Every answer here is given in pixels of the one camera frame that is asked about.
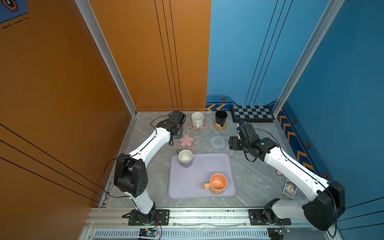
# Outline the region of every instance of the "orange mug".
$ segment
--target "orange mug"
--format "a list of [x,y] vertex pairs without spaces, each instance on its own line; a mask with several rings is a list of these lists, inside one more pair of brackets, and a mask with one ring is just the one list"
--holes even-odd
[[221,194],[227,186],[227,179],[221,173],[212,175],[209,183],[204,184],[204,189],[210,189],[214,194]]

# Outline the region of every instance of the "purple tray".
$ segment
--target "purple tray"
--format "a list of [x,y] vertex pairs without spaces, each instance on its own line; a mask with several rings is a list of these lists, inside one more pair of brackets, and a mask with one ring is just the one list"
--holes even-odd
[[[203,188],[203,185],[209,183],[211,176],[215,173],[221,173],[227,179],[227,187],[220,195]],[[168,188],[170,198],[231,197],[235,194],[235,179],[228,154],[193,154],[190,164],[180,162],[177,155],[171,157]]]

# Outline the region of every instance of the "gray marble tabletop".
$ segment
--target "gray marble tabletop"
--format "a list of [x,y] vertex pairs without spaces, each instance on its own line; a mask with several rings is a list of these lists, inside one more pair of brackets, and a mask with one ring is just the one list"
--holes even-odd
[[[184,132],[191,131],[188,122],[191,120],[192,113],[186,113],[187,119],[184,124]],[[166,115],[166,113],[139,113],[134,125],[132,135],[129,139],[128,146],[125,153],[137,148],[148,136],[153,132],[154,128],[149,123],[159,117]],[[205,132],[191,132],[197,137],[195,147],[192,153],[212,153],[212,152],[225,152],[231,158],[233,175],[237,193],[232,197],[213,197],[213,198],[199,198],[199,199],[171,199],[168,196],[169,185],[169,170],[170,159],[173,155],[177,154],[177,143],[173,146],[165,144],[160,148],[156,155],[152,158],[147,167],[147,174],[149,183],[147,191],[151,199],[156,203],[157,207],[262,207],[274,198],[289,200],[288,197],[282,195],[282,190],[286,177],[277,176],[276,169],[261,160],[249,162],[245,159],[242,151],[233,151],[229,149],[228,140],[230,136],[237,136],[237,123],[233,123],[230,112],[227,118],[227,128],[225,130],[216,130],[213,127],[215,120],[215,112],[204,113],[205,120],[207,120],[207,130]],[[274,123],[252,123],[255,128],[260,128],[268,131],[277,139],[281,144],[284,151],[292,156],[288,142],[281,128],[278,124]],[[260,138],[272,137],[268,133],[261,130],[256,130]],[[223,149],[215,149],[210,144],[210,139],[213,136],[221,136],[225,139],[226,145]],[[115,186],[111,191],[114,196],[123,196],[124,194]],[[296,194],[296,199],[304,199],[305,195],[299,190]],[[105,207],[134,207],[128,198],[110,198]]]

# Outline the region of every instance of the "blue round coaster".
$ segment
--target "blue round coaster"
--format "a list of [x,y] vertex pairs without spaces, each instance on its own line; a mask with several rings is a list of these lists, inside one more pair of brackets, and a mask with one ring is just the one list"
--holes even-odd
[[217,149],[223,148],[225,147],[225,140],[220,136],[214,136],[213,138],[211,138],[211,145],[212,147]]

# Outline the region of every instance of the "checkered pattern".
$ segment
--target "checkered pattern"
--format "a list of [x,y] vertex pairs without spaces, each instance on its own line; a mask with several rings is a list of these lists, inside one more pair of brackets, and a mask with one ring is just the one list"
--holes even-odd
[[234,122],[273,122],[268,106],[233,106],[231,109]]

